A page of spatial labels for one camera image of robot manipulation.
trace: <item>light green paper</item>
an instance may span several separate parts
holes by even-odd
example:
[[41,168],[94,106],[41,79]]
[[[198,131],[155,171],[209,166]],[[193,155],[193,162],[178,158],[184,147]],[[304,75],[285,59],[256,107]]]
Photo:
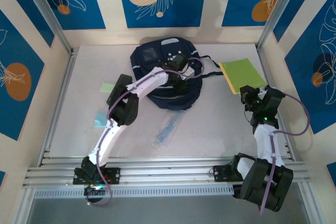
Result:
[[106,92],[106,93],[111,93],[114,86],[115,86],[114,84],[103,83],[103,85],[100,88],[100,91],[101,92]]
[[222,62],[219,65],[233,94],[239,93],[239,88],[245,85],[253,88],[267,85],[249,59]]

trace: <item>white table surface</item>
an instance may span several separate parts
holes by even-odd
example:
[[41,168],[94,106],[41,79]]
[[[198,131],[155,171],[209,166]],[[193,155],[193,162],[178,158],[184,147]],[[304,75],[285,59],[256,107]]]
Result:
[[[215,61],[249,58],[264,76],[255,45],[195,45],[199,54]],[[97,112],[107,111],[103,83],[115,83],[120,74],[133,76],[130,55],[136,45],[81,46],[51,142],[50,157],[84,157],[95,146],[103,128],[94,127]],[[209,59],[205,73],[219,71]],[[257,155],[252,127],[244,117],[239,94],[233,95],[223,76],[203,80],[199,99],[187,110],[165,148],[154,144],[172,111],[159,109],[147,97],[139,105],[136,121],[125,129],[110,157],[215,157],[243,152]],[[279,136],[282,156],[288,156],[285,137]]]

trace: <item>backpack strap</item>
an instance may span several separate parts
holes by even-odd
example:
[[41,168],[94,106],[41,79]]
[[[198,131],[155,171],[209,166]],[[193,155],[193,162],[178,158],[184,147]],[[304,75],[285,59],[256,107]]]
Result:
[[[211,59],[209,55],[200,56],[200,58],[209,58],[217,68],[221,68],[213,59]],[[207,78],[209,76],[222,76],[222,75],[223,75],[223,72],[210,72],[207,74],[203,74],[202,79]]]

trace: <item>navy blue backpack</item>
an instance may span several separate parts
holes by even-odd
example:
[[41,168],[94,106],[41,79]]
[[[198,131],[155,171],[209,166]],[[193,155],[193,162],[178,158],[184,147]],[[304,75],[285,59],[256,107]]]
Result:
[[[187,58],[210,58],[200,57],[194,45],[183,38],[171,37],[155,40],[138,46],[131,55],[131,65],[137,80],[144,77],[154,67],[159,66],[161,61],[172,60],[176,54],[182,54]],[[189,66],[195,70],[195,75],[201,73],[202,65],[197,60],[190,60]],[[188,79],[182,90],[177,90],[166,84],[152,91],[148,97],[161,109],[187,110],[200,96],[202,78],[212,75],[222,75],[222,72],[211,72],[199,78]]]

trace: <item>metal pole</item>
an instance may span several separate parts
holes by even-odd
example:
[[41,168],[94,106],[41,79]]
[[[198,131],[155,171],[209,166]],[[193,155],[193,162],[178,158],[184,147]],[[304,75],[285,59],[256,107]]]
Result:
[[62,46],[64,47],[65,51],[68,52],[69,57],[71,56],[71,46],[67,38],[63,33],[63,29],[58,22],[53,10],[50,8],[47,0],[33,0],[35,5],[37,6],[38,10],[41,12],[43,18],[47,22],[48,26],[50,27],[51,31],[54,35],[59,39]]
[[260,49],[263,47],[265,44],[268,36],[270,33],[273,31],[275,25],[279,21],[279,18],[281,17],[283,11],[285,10],[288,2],[290,0],[278,0],[277,4],[275,5],[273,11],[269,15],[268,20],[266,21],[266,24],[264,26],[264,30],[262,31],[262,34],[257,42],[257,51],[259,52]]

